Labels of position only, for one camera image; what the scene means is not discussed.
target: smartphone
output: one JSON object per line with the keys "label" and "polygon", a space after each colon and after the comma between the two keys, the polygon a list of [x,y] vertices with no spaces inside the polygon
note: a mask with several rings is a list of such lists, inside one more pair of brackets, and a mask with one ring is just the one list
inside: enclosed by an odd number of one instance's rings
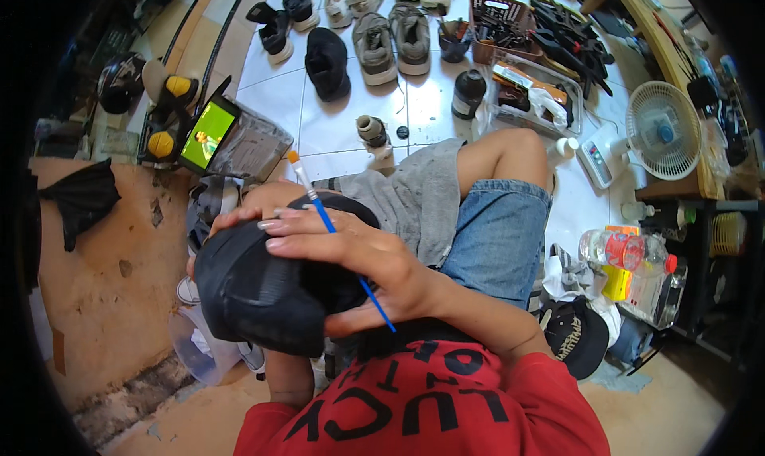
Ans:
{"label": "smartphone", "polygon": [[178,163],[204,175],[241,115],[242,110],[233,102],[218,94],[212,96],[186,138]]}

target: white tiled floor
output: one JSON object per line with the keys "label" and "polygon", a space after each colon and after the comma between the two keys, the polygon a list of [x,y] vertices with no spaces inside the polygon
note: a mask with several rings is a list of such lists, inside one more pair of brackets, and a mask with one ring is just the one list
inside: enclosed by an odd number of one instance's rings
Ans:
{"label": "white tiled floor", "polygon": [[[579,4],[573,0],[559,0],[573,9]],[[282,0],[267,0],[275,8],[281,8]],[[383,0],[378,12],[387,16],[395,0]],[[452,0],[447,20],[469,18],[469,0]],[[327,27],[327,16],[321,11],[324,0],[314,0],[319,9],[320,26]],[[365,86],[359,72],[358,59],[353,49],[348,28],[335,30],[348,50],[348,75],[351,79],[349,97],[330,104],[322,103],[315,94],[311,80],[304,68],[304,55],[308,32],[292,30],[290,40],[294,54],[286,62],[271,66],[257,33],[253,36],[239,83],[238,100],[248,107],[270,117],[295,138],[294,147],[303,158],[311,178],[320,179],[353,174],[369,167],[397,164],[419,148],[445,138],[470,139],[469,122],[454,118],[451,114],[451,98],[454,79],[472,65],[471,54],[460,64],[445,63],[440,59],[437,44],[437,21],[429,18],[431,29],[431,70],[425,76],[400,75],[398,85]],[[607,49],[617,62],[608,66],[608,83],[614,92],[608,97],[600,87],[594,86],[585,106],[594,112],[582,124],[582,136],[589,136],[599,126],[611,126],[606,119],[618,125],[624,136],[624,119],[630,92],[648,80],[642,65],[642,57],[626,46],[625,40],[607,36],[596,26]],[[380,117],[388,126],[391,143],[395,146],[392,158],[375,162],[363,150],[355,129],[356,117],[361,114]],[[397,126],[408,126],[410,137],[401,141],[396,137]],[[619,208],[625,201],[634,200],[634,188],[645,184],[645,173],[636,165],[606,191],[593,188],[578,160],[574,159],[558,168],[559,185],[555,192],[547,230],[548,242],[560,242],[569,251],[576,251],[579,235],[590,228],[608,223],[626,223]],[[278,177],[294,179],[289,165],[284,162],[274,171],[270,180]]]}

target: brown basket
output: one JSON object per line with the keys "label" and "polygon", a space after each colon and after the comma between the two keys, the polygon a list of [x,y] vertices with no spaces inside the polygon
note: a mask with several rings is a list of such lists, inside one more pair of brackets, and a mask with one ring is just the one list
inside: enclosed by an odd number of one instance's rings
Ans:
{"label": "brown basket", "polygon": [[[505,19],[517,23],[521,30],[527,31],[536,29],[536,22],[534,21],[532,14],[529,12],[529,6],[515,0],[471,0],[471,28],[475,29],[473,13],[475,11],[480,11],[485,6],[484,3],[487,1],[507,5],[508,9],[505,11]],[[505,49],[504,47],[480,43],[476,39],[473,41],[473,62],[479,64],[491,64],[494,57],[494,49],[502,49],[503,51],[507,51],[530,61],[536,61],[537,59],[540,59],[542,55],[542,50],[537,43],[532,43],[531,52],[527,53],[526,51],[518,49]]]}

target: black bottle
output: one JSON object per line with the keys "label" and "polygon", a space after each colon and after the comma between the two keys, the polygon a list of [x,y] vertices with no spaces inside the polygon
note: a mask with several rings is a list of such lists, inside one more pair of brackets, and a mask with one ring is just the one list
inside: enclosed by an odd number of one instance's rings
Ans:
{"label": "black bottle", "polygon": [[454,98],[451,100],[451,113],[456,117],[470,120],[476,115],[486,93],[486,81],[475,69],[464,71],[454,83]]}

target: black baseball cap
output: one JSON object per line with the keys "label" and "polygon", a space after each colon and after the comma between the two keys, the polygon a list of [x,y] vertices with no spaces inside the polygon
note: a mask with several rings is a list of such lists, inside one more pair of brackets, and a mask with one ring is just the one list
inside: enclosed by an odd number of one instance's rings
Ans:
{"label": "black baseball cap", "polygon": [[541,324],[552,353],[569,367],[571,376],[585,379],[598,369],[608,349],[608,327],[584,297],[551,301],[542,311]]}
{"label": "black baseball cap", "polygon": [[[379,228],[363,204],[320,192],[326,208],[353,213]],[[308,196],[290,203],[301,209]],[[271,236],[258,220],[241,222],[211,237],[196,254],[194,276],[210,333],[248,341],[280,353],[319,357],[324,318],[361,305],[367,294],[355,273],[321,261],[282,259],[265,248]]]}

